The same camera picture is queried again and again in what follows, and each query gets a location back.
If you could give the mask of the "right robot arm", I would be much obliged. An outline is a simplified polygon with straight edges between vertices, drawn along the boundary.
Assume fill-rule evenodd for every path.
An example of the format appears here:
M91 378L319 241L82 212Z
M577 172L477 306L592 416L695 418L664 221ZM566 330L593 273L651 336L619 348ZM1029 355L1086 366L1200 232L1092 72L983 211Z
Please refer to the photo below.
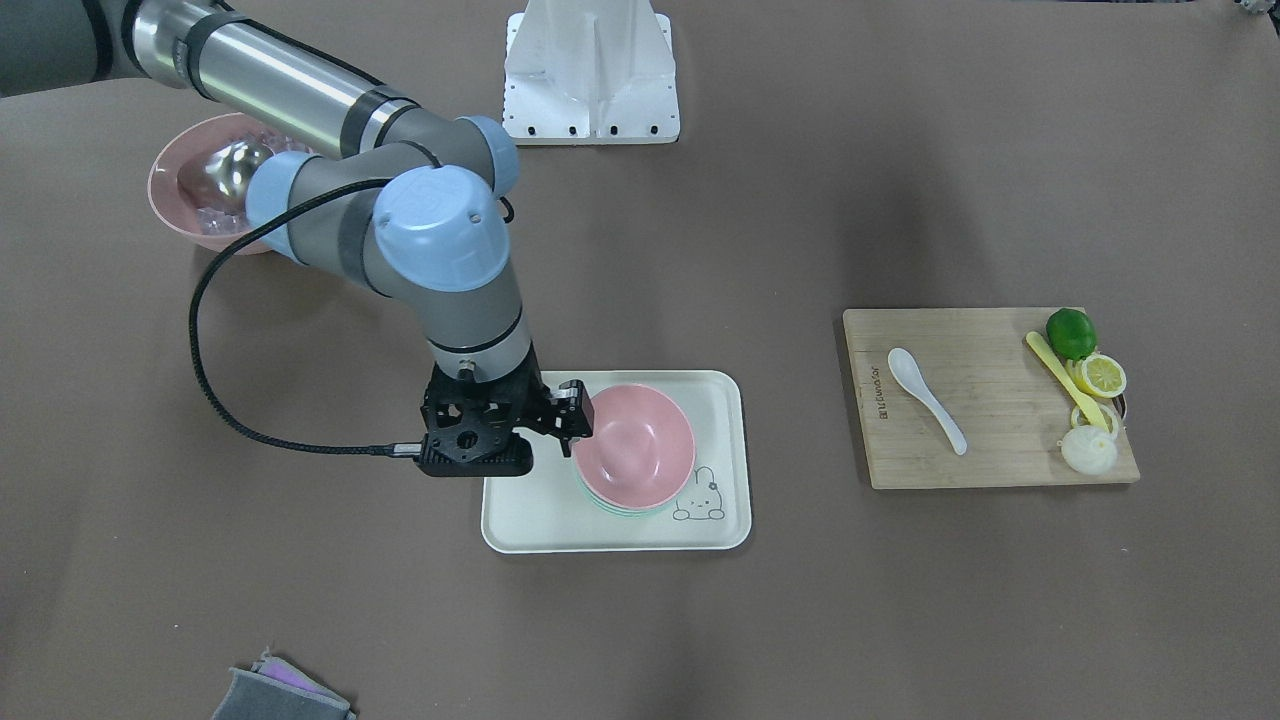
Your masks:
M259 443L305 454L406 457L431 477L520 477L529 429L563 455L593 436L581 380L544 384L511 261L508 192L518 158L488 117L453 120L346 61L223 1L5 1L3 94L148 78L261 120L305 145L248 181L247 243L344 277L412 307L434 356L420 441L329 446L248 428L209 383L188 310L198 387L215 413Z

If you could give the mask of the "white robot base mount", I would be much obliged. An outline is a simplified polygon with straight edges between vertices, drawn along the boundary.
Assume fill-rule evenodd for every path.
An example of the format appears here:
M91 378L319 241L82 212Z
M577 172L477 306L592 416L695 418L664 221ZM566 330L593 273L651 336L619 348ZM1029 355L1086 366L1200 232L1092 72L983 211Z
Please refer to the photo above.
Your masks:
M520 146L675 143L671 19L649 1L530 1L506 22L502 124Z

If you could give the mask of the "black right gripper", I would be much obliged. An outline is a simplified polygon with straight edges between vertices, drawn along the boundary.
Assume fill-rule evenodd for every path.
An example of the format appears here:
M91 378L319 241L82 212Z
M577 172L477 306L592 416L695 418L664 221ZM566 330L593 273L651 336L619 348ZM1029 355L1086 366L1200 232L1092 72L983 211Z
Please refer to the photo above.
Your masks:
M559 441L571 457L573 446L594 437L595 411L585 383L571 379L553 395L541 379L531 345L515 368L481 380L477 368L458 363L454 375L436 363L431 369L421 414L426 441L511 441L520 428Z

